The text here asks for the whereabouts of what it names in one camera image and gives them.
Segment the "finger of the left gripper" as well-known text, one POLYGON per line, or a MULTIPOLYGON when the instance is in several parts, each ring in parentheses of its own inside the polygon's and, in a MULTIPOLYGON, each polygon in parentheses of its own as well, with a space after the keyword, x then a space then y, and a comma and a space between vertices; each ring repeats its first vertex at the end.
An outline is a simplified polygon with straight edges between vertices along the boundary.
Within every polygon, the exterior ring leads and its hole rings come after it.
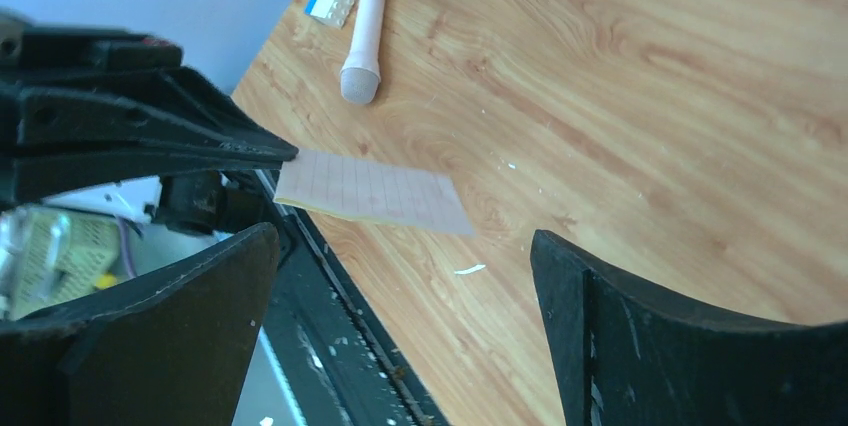
POLYGON ((296 146, 189 67, 13 73, 13 198, 147 176, 277 169, 296 146))

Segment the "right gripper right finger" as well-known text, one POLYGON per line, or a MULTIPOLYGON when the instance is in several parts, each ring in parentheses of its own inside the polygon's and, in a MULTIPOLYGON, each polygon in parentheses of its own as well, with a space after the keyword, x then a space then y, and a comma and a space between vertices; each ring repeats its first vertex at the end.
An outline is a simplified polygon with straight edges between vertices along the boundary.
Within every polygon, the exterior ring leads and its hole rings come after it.
POLYGON ((847 325, 685 296, 547 230, 530 262, 570 425, 843 425, 847 325))

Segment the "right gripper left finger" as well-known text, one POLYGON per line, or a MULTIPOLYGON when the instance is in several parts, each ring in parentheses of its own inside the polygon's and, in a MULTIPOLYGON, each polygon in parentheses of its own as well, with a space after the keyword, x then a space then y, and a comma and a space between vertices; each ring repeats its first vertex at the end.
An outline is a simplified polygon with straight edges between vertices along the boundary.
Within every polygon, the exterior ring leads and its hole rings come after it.
POLYGON ((228 425, 269 303, 277 229, 1 326, 5 425, 228 425))

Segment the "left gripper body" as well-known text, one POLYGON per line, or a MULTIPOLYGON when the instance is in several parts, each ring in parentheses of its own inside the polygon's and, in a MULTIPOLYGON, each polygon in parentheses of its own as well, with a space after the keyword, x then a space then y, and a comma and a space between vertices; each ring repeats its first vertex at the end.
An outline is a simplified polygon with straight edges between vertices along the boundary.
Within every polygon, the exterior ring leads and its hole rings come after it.
MULTIPOLYGON (((1 207, 38 201, 13 198, 13 73, 16 70, 84 69, 123 72, 189 67, 182 49, 165 39, 126 30, 36 25, 6 12, 1 16, 1 207)), ((184 234, 236 233, 262 221, 265 192, 261 169, 204 170, 156 179, 160 195, 142 207, 155 224, 184 234)), ((110 182, 77 190, 90 189, 110 182)))

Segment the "beige letter paper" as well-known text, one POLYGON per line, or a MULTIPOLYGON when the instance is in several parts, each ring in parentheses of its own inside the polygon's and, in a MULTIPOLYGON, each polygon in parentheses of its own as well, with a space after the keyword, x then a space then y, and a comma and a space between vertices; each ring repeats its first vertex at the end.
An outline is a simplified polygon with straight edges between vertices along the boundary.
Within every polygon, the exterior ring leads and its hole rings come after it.
POLYGON ((474 233, 449 177, 315 150, 282 165, 274 201, 351 221, 474 233))

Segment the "pink toy microphone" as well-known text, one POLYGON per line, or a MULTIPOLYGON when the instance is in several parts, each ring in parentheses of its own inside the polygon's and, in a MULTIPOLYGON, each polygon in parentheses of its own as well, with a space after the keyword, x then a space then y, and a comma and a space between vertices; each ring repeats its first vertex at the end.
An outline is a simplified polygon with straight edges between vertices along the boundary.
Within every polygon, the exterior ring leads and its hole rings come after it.
POLYGON ((350 103, 371 103, 380 85, 378 57, 384 7, 385 0, 359 0, 349 53, 340 70, 340 91, 350 103))

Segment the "white blue toy brick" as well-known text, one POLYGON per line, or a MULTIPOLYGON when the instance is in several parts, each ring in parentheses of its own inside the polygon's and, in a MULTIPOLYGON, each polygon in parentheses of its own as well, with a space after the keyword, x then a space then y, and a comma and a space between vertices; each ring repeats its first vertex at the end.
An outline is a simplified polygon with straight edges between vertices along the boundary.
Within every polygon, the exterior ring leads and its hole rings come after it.
POLYGON ((304 13, 319 23, 341 29, 356 0, 308 0, 304 13))

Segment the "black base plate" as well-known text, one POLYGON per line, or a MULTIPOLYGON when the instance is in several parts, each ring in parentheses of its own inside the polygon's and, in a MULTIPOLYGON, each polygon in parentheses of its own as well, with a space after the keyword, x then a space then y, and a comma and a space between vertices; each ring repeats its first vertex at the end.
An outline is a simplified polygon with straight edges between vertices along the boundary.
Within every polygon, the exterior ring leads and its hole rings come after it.
POLYGON ((261 341, 296 424, 447 424, 309 214, 266 205, 281 260, 261 341))

